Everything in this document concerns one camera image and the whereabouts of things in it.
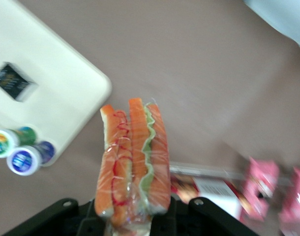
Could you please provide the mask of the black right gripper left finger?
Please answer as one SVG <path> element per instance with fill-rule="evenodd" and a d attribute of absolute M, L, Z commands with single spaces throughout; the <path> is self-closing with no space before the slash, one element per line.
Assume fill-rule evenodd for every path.
<path fill-rule="evenodd" d="M 94 200 L 79 205 L 63 198 L 4 233 L 5 236 L 102 236 L 106 222 L 96 215 Z"/>

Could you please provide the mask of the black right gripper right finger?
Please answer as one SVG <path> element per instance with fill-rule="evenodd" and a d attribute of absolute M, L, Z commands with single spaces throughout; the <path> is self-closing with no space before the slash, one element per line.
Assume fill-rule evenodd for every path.
<path fill-rule="evenodd" d="M 204 197 L 188 204 L 171 197 L 167 213 L 153 218 L 151 236 L 256 236 L 257 233 Z"/>

